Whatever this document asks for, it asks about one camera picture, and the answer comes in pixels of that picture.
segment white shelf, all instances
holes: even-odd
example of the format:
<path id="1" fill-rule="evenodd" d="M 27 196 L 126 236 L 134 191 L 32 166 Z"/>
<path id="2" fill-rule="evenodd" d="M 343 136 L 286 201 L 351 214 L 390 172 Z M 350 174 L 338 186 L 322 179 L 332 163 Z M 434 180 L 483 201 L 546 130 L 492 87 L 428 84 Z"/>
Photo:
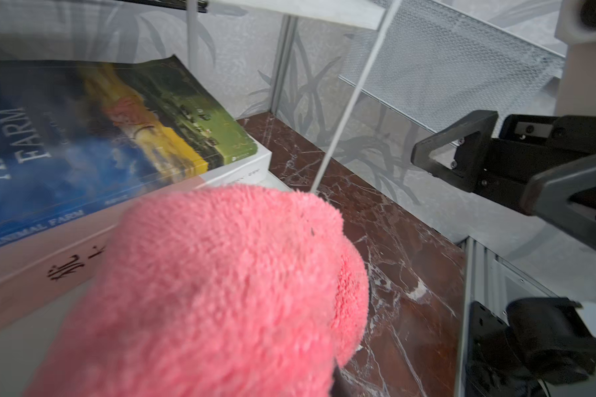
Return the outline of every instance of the white shelf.
<path id="1" fill-rule="evenodd" d="M 217 3 L 377 30 L 386 11 L 369 0 L 216 0 Z"/>

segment book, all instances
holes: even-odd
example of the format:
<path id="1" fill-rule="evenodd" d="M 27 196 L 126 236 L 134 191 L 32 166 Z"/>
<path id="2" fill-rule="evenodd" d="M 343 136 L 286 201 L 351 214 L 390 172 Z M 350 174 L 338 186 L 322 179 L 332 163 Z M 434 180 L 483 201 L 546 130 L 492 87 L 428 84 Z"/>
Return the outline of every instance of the book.
<path id="1" fill-rule="evenodd" d="M 0 329 L 92 277 L 140 196 L 256 184 L 270 158 L 175 57 L 0 62 Z"/>
<path id="2" fill-rule="evenodd" d="M 258 184 L 267 176 L 271 152 L 257 145 L 255 155 L 148 195 Z M 0 247 L 0 329 L 91 278 L 119 218 L 137 199 Z"/>
<path id="3" fill-rule="evenodd" d="M 257 150 L 176 57 L 0 61 L 0 247 Z"/>

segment marble surface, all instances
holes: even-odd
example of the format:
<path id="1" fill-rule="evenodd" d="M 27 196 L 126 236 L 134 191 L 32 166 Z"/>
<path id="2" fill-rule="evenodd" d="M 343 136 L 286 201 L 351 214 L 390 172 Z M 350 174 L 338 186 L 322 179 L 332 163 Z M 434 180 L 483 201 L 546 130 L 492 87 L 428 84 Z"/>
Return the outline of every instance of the marble surface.
<path id="1" fill-rule="evenodd" d="M 323 152 L 268 113 L 240 121 L 272 151 L 270 170 L 307 191 Z M 371 299 L 365 337 L 342 375 L 356 396 L 453 395 L 464 253 L 335 160 L 320 195 L 362 254 Z"/>

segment cable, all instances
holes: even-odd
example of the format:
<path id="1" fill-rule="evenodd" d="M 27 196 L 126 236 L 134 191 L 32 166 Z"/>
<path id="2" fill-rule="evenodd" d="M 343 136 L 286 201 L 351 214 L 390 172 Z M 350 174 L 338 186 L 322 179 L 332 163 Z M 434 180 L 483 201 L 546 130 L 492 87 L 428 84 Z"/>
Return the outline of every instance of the cable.
<path id="1" fill-rule="evenodd" d="M 543 382 L 542 379 L 536 379 L 536 380 L 538 381 L 539 385 L 541 385 L 541 387 L 543 388 L 543 391 L 545 392 L 546 397 L 552 397 L 552 395 L 550 394 L 550 390 L 548 389 L 545 382 Z"/>

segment wire mesh panel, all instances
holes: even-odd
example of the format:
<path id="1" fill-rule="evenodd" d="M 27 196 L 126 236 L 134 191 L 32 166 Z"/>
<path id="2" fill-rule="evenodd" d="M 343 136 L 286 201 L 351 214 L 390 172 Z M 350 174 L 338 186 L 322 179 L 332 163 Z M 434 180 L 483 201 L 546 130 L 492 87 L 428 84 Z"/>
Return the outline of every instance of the wire mesh panel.
<path id="1" fill-rule="evenodd" d="M 358 80 L 374 39 L 358 32 L 341 79 Z M 405 0 L 364 91 L 437 132 L 472 110 L 497 110 L 501 119 L 516 112 L 563 64 L 558 54 L 433 0 Z"/>

